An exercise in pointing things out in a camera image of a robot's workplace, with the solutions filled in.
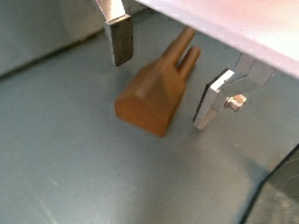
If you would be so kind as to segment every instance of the gray metal surface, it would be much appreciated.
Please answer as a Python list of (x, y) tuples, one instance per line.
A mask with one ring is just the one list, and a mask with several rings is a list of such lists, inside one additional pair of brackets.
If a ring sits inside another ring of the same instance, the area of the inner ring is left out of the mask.
[(91, 0), (0, 1), (0, 75), (103, 28)]
[(246, 224), (299, 223), (299, 147), (271, 173)]
[(182, 105), (159, 138), (117, 120), (113, 100), (183, 25), (135, 18), (135, 57), (109, 62), (101, 35), (0, 80), (0, 217), (5, 224), (231, 224), (298, 143), (299, 82), (276, 73), (247, 109), (192, 125), (206, 83), (239, 52), (202, 47)]

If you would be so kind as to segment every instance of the gray floor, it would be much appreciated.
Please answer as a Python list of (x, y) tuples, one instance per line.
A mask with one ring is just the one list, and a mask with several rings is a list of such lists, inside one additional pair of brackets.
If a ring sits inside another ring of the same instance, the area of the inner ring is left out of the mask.
[(204, 85), (239, 52), (198, 34), (203, 53), (166, 137), (121, 122), (113, 100), (182, 29), (146, 12), (121, 67), (101, 33), (0, 80), (1, 223), (239, 223), (298, 143), (299, 81), (278, 72), (243, 111), (222, 111), (199, 131)]

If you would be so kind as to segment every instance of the metal screw head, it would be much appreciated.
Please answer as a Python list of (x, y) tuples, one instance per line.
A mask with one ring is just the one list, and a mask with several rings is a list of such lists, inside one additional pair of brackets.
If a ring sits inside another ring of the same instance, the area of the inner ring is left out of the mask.
[(228, 97), (224, 108), (230, 108), (232, 111), (239, 112), (240, 108), (244, 106), (247, 97), (243, 94), (238, 94), (232, 97)]

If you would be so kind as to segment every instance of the brown wooden block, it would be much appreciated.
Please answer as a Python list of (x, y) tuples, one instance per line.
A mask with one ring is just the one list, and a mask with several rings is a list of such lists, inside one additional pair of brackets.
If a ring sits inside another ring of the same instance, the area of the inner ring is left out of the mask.
[(195, 30), (186, 28), (162, 58), (142, 68), (115, 101), (116, 116), (163, 137), (183, 98), (186, 80), (200, 55), (192, 47), (179, 66)]

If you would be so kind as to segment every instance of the white panel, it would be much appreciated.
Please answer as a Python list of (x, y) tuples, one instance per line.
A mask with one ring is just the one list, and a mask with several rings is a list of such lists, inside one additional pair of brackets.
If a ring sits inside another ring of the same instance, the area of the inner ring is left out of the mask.
[(137, 0), (299, 78), (298, 0)]

